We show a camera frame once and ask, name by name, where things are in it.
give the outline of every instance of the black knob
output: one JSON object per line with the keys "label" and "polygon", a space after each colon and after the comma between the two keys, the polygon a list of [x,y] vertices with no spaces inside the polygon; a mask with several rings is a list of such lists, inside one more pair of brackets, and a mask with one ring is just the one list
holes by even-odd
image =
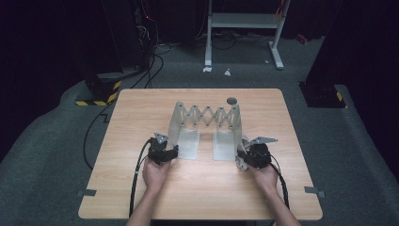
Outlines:
{"label": "black knob", "polygon": [[237,99],[235,99],[234,97],[229,97],[227,99],[227,104],[229,104],[229,105],[237,105]]}

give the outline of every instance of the dark background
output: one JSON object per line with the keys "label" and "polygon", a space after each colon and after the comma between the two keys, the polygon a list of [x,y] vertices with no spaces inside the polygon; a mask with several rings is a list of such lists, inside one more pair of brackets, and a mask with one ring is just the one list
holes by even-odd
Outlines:
{"label": "dark background", "polygon": [[[92,5],[85,4],[81,9],[96,8],[96,13],[104,14],[103,8],[98,7],[102,1],[91,2]],[[192,43],[201,28],[204,1],[154,2],[149,1],[149,8],[157,18],[159,36]],[[215,0],[214,9],[259,12],[276,6],[273,2],[268,4],[273,6],[261,0],[251,4]],[[29,123],[56,107],[63,92],[84,79],[68,51],[69,46],[65,45],[57,20],[51,16],[54,13],[49,13],[56,10],[51,6],[35,0],[2,2],[0,6],[1,159]],[[396,177],[399,174],[396,165],[399,159],[398,9],[394,0],[294,0],[282,32],[286,39],[293,39],[296,34],[309,40],[327,36],[313,65],[320,69],[313,75],[315,81],[347,85],[367,131]],[[107,32],[109,35],[113,31],[104,27],[107,37]],[[85,39],[90,39],[92,31],[86,29],[86,32]]]}

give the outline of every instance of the hand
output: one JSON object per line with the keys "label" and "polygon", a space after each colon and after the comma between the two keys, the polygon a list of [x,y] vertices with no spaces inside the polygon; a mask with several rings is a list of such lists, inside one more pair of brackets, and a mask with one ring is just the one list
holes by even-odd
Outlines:
{"label": "hand", "polygon": [[270,165],[262,169],[256,169],[250,165],[248,167],[255,177],[256,184],[266,196],[277,192],[276,185],[279,176]]}
{"label": "hand", "polygon": [[161,166],[146,158],[144,161],[143,179],[147,190],[158,192],[167,179],[170,162],[161,163]]}

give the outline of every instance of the metal bracket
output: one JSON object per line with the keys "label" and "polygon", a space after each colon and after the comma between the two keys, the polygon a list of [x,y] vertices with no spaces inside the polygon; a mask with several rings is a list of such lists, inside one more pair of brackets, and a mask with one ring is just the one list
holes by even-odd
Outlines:
{"label": "metal bracket", "polygon": [[215,123],[214,160],[234,161],[238,144],[242,139],[239,105],[232,105],[229,112],[224,107],[214,111],[210,106],[200,110],[192,105],[189,110],[177,102],[170,119],[168,145],[179,145],[179,157],[195,159],[200,139],[199,123],[210,126]]}

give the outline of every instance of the yellow and black hazard tape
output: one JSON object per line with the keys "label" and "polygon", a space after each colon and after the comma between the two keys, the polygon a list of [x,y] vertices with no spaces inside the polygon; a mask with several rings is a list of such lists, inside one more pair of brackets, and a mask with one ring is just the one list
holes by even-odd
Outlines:
{"label": "yellow and black hazard tape", "polygon": [[115,83],[112,92],[110,93],[109,97],[105,100],[76,100],[77,105],[109,105],[115,101],[118,94],[118,89],[120,87],[121,81]]}

